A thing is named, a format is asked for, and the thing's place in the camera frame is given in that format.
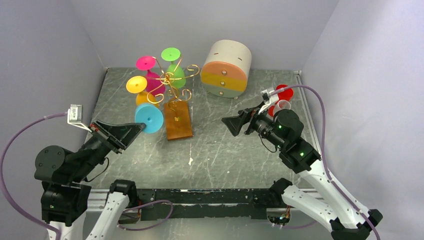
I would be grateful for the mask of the blue plastic wine glass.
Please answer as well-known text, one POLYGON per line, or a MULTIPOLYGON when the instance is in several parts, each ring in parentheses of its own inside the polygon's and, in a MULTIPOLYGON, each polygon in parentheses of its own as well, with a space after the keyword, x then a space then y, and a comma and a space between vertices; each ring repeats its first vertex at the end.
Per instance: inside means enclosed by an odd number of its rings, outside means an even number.
POLYGON ((153 134, 158 132, 164 123, 164 115, 151 103, 142 103, 137 106, 134 113, 134 122, 145 124, 144 132, 153 134))

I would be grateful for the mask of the clear plastic wine glass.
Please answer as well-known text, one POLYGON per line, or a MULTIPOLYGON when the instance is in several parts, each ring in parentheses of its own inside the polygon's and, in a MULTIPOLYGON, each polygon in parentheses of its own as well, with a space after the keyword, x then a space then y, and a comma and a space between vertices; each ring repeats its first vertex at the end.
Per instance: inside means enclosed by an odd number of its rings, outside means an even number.
POLYGON ((276 104, 275 107, 273 109, 273 113, 276 114, 277 112, 281 111, 281 110, 290 110, 291 109, 291 103, 287 100, 279 100, 276 104))

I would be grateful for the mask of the orange plastic wine glass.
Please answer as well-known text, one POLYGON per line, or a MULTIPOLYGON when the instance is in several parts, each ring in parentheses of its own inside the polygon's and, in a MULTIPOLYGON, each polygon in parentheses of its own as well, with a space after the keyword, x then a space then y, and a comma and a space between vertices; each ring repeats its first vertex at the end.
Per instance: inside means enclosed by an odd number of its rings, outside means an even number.
POLYGON ((133 76, 126 82, 126 90, 135 94, 135 104, 139 106, 145 103, 156 102, 156 98, 147 91, 148 81, 144 76, 133 76))

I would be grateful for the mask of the magenta plastic wine glass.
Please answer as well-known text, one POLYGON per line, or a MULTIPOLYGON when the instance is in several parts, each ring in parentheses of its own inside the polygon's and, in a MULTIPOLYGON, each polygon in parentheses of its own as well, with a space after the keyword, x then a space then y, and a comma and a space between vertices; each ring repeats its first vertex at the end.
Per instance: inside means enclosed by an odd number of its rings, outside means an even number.
POLYGON ((152 71, 152 68, 156 65, 156 60, 153 56, 145 55, 140 57, 135 66, 140 71, 146 71, 145 78, 147 80, 147 86, 145 91, 151 92, 153 96, 157 96, 158 94, 163 94, 166 90, 165 85, 162 84, 160 80, 160 76, 152 71))

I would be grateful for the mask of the green plastic wine glass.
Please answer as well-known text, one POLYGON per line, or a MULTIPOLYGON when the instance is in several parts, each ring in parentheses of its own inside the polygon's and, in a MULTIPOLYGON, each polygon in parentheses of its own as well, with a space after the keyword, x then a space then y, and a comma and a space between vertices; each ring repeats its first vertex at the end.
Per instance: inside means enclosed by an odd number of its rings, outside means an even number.
POLYGON ((180 66, 177 66, 180 57, 181 52, 176 47, 168 47, 161 52, 161 58, 166 62, 170 62, 166 72, 172 73, 170 75, 171 79, 177 79, 170 81, 171 85, 177 89, 181 89, 186 84, 184 70, 180 66))

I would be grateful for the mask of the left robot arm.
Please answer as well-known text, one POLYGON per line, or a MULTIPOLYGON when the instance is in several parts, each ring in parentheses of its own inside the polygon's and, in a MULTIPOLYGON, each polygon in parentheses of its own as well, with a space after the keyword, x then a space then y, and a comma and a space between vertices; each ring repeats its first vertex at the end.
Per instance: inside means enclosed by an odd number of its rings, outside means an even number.
POLYGON ((96 120, 91 134, 76 152, 58 145, 43 148, 35 158, 34 178, 40 180, 41 217, 52 240, 80 240, 91 186, 87 176, 107 160, 120 154, 146 129, 145 123, 109 124, 96 120))

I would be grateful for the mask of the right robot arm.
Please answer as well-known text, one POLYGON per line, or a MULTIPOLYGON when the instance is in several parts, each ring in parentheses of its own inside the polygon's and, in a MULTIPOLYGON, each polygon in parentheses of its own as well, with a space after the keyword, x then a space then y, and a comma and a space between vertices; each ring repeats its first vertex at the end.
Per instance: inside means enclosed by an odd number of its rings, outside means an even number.
POLYGON ((320 223, 334 240, 365 240, 383 219, 377 209, 369 209, 355 199, 325 167, 324 158, 301 137, 304 129, 299 116, 291 109, 274 114, 260 113, 259 107, 240 110, 237 116, 221 121, 233 136, 247 124, 245 135, 258 133, 279 152, 282 163, 306 180, 323 198, 318 200, 291 181, 281 178, 270 187, 270 202, 275 207, 294 207, 320 223))

